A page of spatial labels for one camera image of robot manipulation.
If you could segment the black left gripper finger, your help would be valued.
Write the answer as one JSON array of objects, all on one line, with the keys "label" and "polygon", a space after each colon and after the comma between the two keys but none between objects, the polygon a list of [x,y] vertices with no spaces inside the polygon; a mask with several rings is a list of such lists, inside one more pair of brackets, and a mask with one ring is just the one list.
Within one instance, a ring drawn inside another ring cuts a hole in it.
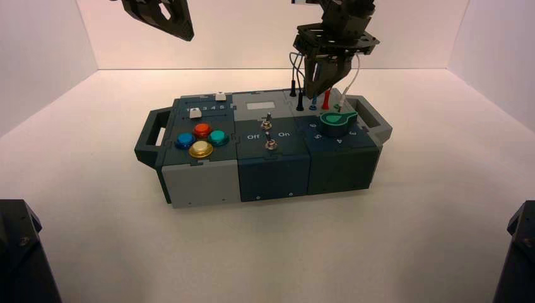
[{"label": "black left gripper finger", "polygon": [[172,8],[175,14],[173,34],[180,39],[192,39],[194,37],[194,29],[188,2],[186,0],[173,1]]},{"label": "black left gripper finger", "polygon": [[122,0],[121,3],[125,12],[134,19],[175,37],[173,34],[175,16],[172,8],[173,1]]}]

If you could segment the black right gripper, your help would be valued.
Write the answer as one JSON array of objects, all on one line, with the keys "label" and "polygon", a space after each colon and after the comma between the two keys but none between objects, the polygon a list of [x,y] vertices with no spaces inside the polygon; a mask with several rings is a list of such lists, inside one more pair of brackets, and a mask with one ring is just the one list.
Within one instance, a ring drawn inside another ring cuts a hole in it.
[{"label": "black right gripper", "polygon": [[325,8],[322,21],[297,27],[293,46],[303,55],[306,95],[320,95],[351,71],[353,56],[369,55],[380,41],[366,31],[374,9]]}]

